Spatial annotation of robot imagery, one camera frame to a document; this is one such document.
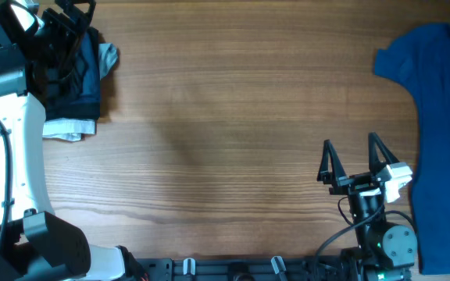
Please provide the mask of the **black polo shirt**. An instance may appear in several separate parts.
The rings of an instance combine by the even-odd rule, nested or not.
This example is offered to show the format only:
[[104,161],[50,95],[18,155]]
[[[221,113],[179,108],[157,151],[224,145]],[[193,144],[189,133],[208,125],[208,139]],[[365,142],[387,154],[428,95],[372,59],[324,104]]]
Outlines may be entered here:
[[83,91],[84,78],[89,70],[88,62],[81,52],[82,37],[75,40],[69,49],[66,45],[47,48],[48,96],[50,98],[78,99]]

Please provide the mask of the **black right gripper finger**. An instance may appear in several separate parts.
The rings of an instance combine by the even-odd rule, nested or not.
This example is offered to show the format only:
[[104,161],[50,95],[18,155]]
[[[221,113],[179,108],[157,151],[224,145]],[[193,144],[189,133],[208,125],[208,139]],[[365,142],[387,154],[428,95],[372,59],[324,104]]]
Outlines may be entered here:
[[399,160],[391,153],[383,141],[375,132],[368,134],[369,169],[372,174],[377,174],[386,165],[399,163]]
[[342,186],[347,178],[334,146],[330,140],[325,140],[317,180],[332,186]]

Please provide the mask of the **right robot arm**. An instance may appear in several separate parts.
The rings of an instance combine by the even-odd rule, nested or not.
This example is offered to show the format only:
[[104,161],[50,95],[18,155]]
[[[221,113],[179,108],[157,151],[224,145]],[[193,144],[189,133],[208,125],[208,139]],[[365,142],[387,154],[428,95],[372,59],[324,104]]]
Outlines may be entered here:
[[365,173],[348,175],[330,140],[323,142],[317,180],[329,187],[331,195],[348,200],[352,217],[348,226],[325,240],[312,264],[315,280],[328,280],[330,270],[321,262],[323,251],[339,237],[353,232],[358,245],[341,251],[337,267],[340,280],[410,280],[418,239],[416,226],[407,214],[387,211],[385,205],[400,198],[399,191],[413,172],[396,158],[372,132],[368,134],[368,164]]

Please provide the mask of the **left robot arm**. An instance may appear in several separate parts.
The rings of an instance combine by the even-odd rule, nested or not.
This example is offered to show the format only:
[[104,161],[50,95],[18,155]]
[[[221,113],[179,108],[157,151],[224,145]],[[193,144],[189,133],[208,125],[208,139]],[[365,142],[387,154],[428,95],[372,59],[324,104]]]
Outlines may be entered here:
[[0,280],[146,280],[122,246],[99,247],[58,218],[45,183],[46,99],[73,89],[95,2],[0,1]]

